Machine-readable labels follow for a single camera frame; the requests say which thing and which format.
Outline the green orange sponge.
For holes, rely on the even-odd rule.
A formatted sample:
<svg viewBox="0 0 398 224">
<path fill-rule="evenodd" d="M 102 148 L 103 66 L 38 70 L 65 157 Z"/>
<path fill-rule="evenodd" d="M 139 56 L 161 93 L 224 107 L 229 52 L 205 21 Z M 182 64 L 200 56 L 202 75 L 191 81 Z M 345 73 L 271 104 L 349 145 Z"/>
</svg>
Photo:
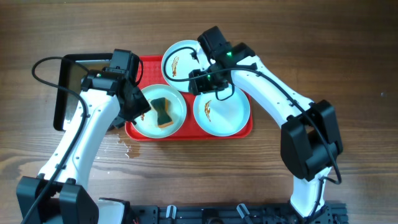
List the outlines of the green orange sponge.
<svg viewBox="0 0 398 224">
<path fill-rule="evenodd" d="M 165 128 L 174 123 L 168 112 L 169 102 L 166 98 L 154 99 L 150 103 L 157 113 L 157 126 L 159 128 Z"/>
</svg>

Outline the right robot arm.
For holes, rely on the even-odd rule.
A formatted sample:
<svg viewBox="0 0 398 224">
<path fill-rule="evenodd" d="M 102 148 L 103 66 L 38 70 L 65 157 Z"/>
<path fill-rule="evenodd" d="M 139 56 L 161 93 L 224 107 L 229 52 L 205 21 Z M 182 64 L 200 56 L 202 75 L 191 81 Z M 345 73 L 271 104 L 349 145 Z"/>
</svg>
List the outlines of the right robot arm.
<svg viewBox="0 0 398 224">
<path fill-rule="evenodd" d="M 324 206 L 325 182 L 331 170 L 341 183 L 336 158 L 343 143 L 334 107 L 326 100 L 306 98 L 279 80 L 244 43 L 232 46 L 214 26 L 197 38 L 200 69 L 189 74 L 194 95 L 218 93 L 230 83 L 256 100 L 281 130 L 280 156 L 294 176 L 290 204 L 306 221 Z"/>
</svg>

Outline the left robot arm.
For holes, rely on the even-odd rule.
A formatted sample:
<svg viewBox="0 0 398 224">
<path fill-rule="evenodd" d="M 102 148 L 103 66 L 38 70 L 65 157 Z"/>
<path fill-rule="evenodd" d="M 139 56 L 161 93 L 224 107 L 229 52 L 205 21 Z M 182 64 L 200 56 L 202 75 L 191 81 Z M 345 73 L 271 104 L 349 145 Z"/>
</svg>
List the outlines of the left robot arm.
<svg viewBox="0 0 398 224">
<path fill-rule="evenodd" d="M 150 110 L 138 87 L 143 63 L 131 51 L 116 49 L 108 67 L 86 69 L 81 91 L 65 91 L 78 100 L 69 128 L 36 177 L 23 176 L 16 189 L 23 223 L 138 223 L 128 201 L 87 192 L 100 144 L 112 126 Z"/>
</svg>

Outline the white plate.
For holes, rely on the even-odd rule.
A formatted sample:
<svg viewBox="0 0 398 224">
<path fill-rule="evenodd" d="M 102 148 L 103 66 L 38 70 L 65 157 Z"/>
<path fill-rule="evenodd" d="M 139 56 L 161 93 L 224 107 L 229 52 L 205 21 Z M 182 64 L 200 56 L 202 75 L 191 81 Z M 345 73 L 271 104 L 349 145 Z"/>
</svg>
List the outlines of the white plate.
<svg viewBox="0 0 398 224">
<path fill-rule="evenodd" d="M 206 133 L 218 137 L 240 132 L 251 115 L 250 102 L 239 88 L 228 85 L 217 93 L 202 93 L 193 102 L 195 121 Z"/>
<path fill-rule="evenodd" d="M 214 60 L 208 61 L 200 43 L 196 40 L 182 40 L 173 44 L 164 53 L 161 63 L 162 74 L 165 81 L 175 89 L 188 93 L 189 82 L 174 82 L 165 75 L 174 79 L 185 79 L 189 77 L 192 70 L 205 71 Z"/>
<path fill-rule="evenodd" d="M 150 104 L 151 109 L 142 116 L 135 119 L 134 129 L 147 138 L 166 138 L 177 132 L 185 121 L 187 115 L 187 104 L 182 94 L 168 85 L 155 84 L 145 87 L 143 95 Z M 158 115 L 151 102 L 158 98 L 167 101 L 167 114 L 173 123 L 167 127 L 160 128 L 157 124 Z"/>
</svg>

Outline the white plate top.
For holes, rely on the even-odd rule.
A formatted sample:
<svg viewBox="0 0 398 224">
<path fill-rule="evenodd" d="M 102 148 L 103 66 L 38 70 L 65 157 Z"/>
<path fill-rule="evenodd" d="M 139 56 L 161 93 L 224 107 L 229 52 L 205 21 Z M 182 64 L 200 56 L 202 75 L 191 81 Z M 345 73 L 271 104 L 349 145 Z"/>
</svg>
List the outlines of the white plate top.
<svg viewBox="0 0 398 224">
<path fill-rule="evenodd" d="M 189 77 L 192 70 L 205 71 L 214 60 L 208 61 L 200 43 L 196 40 L 182 40 L 173 44 L 164 53 L 161 63 L 162 74 L 165 81 L 175 89 L 188 93 L 189 82 L 174 82 L 165 75 L 174 79 L 185 79 Z"/>
</svg>

